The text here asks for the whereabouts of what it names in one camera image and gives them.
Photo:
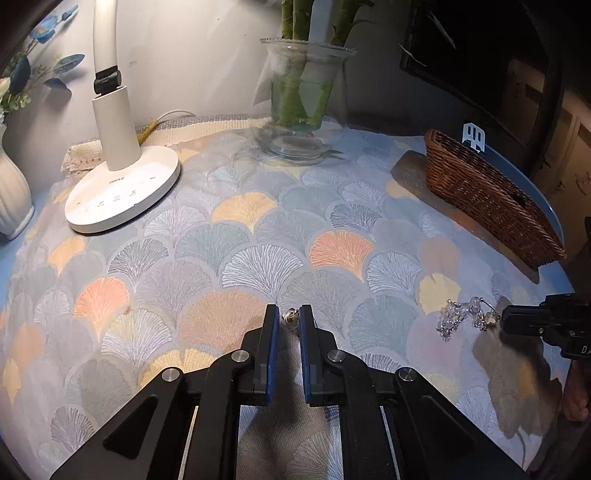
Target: white ceramic vase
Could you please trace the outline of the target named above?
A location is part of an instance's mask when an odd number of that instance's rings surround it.
[[[2,147],[5,131],[6,125],[0,124],[0,232],[13,240],[25,229],[35,208],[25,176]]]

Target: table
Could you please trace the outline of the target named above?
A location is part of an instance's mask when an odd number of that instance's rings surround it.
[[[313,306],[370,367],[411,365],[523,467],[558,407],[568,362],[539,339],[462,325],[447,299],[538,304],[571,291],[558,264],[527,271],[424,185],[421,137],[350,130],[318,162],[263,152],[248,131],[175,146],[179,182],[98,236],[63,216],[56,184],[15,257],[3,315],[1,433],[47,479],[165,367],[235,349],[265,305]],[[244,407],[238,478],[339,478],[337,411],[303,401],[297,337],[282,335],[273,405]]]

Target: white desk lamp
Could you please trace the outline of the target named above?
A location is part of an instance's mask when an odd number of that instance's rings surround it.
[[[160,200],[180,174],[174,150],[138,143],[127,87],[117,67],[118,0],[96,0],[95,92],[92,100],[103,149],[102,164],[88,172],[66,202],[66,219],[77,232],[102,232],[131,220]]]

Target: white clip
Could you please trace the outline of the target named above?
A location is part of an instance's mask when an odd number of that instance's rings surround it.
[[[477,152],[484,152],[484,130],[474,124],[464,124],[462,143],[470,142],[470,147]]]

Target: wicker basket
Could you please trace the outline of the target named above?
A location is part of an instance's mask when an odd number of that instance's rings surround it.
[[[427,185],[468,214],[531,268],[566,258],[538,205],[474,151],[436,130],[425,134]]]

